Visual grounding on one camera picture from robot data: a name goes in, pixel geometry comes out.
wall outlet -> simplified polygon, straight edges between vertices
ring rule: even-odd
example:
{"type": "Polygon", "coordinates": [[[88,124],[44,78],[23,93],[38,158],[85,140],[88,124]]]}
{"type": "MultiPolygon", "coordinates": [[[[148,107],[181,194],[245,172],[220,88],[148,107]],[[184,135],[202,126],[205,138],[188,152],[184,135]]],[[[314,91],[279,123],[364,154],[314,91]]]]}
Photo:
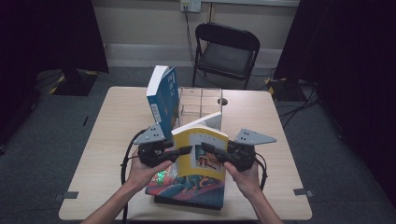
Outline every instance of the wall outlet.
{"type": "Polygon", "coordinates": [[[191,12],[201,12],[201,0],[191,0],[191,12]]]}
{"type": "Polygon", "coordinates": [[[191,0],[180,0],[180,11],[190,11],[191,0]]]}
{"type": "Polygon", "coordinates": [[[201,0],[180,0],[180,11],[201,12],[201,0]]]}

wooden table top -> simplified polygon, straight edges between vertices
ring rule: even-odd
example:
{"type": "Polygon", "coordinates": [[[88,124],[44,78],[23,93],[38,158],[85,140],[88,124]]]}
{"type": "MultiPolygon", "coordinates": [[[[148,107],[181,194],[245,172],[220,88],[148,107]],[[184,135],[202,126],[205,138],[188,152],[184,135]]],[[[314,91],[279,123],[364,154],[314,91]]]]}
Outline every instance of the wooden table top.
{"type": "MultiPolygon", "coordinates": [[[[221,131],[230,139],[234,139],[241,128],[276,138],[275,143],[256,146],[256,152],[266,160],[268,178],[263,192],[278,215],[283,220],[311,218],[312,211],[306,196],[296,196],[293,191],[302,189],[303,185],[271,95],[266,91],[226,90],[222,95],[228,104],[222,107],[221,131]]],[[[120,164],[131,139],[153,123],[146,88],[109,89],[68,190],[77,191],[78,197],[64,199],[59,212],[61,219],[84,219],[120,187],[120,164]]],[[[257,220],[249,201],[228,173],[224,206],[219,211],[155,203],[153,197],[142,190],[129,202],[128,218],[257,220]]]]}

black chair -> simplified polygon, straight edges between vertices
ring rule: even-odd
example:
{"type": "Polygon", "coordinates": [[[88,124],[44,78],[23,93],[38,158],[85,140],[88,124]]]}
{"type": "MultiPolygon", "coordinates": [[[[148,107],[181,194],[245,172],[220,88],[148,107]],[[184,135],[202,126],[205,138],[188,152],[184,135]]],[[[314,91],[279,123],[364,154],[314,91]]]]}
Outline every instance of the black chair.
{"type": "Polygon", "coordinates": [[[195,29],[197,49],[192,86],[197,70],[206,73],[245,80],[247,88],[251,71],[260,50],[259,39],[249,31],[209,22],[195,29]]]}

book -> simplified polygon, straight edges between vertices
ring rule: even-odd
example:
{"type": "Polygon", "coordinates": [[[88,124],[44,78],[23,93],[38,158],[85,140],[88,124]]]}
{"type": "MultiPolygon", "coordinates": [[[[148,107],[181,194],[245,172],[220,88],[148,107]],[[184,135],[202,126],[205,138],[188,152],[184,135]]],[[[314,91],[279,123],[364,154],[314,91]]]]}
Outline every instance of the book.
{"type": "Polygon", "coordinates": [[[155,122],[163,136],[172,140],[171,131],[178,121],[178,86],[175,67],[157,65],[148,83],[147,98],[155,122]]]}
{"type": "Polygon", "coordinates": [[[189,155],[177,159],[178,176],[205,175],[223,181],[225,168],[211,153],[202,150],[202,143],[208,143],[224,151],[228,146],[228,135],[219,131],[221,112],[216,112],[172,131],[174,147],[192,146],[189,155]]]}
{"type": "Polygon", "coordinates": [[[146,193],[156,196],[156,203],[170,203],[209,209],[221,209],[224,203],[225,168],[216,158],[201,150],[202,142],[226,150],[228,136],[213,127],[220,127],[217,112],[172,131],[174,148],[192,146],[189,155],[180,156],[165,171],[156,174],[146,193]]]}

yellow book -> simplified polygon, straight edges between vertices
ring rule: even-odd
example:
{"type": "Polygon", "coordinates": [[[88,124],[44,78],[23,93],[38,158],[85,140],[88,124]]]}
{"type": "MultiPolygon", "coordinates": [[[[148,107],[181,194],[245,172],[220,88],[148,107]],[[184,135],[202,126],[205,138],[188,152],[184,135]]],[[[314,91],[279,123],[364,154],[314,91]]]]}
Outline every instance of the yellow book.
{"type": "Polygon", "coordinates": [[[224,151],[227,150],[228,135],[212,128],[219,128],[220,124],[221,112],[216,112],[172,131],[176,149],[192,146],[190,154],[177,159],[178,176],[203,175],[224,181],[225,168],[213,154],[203,151],[201,147],[204,142],[224,151]]]}

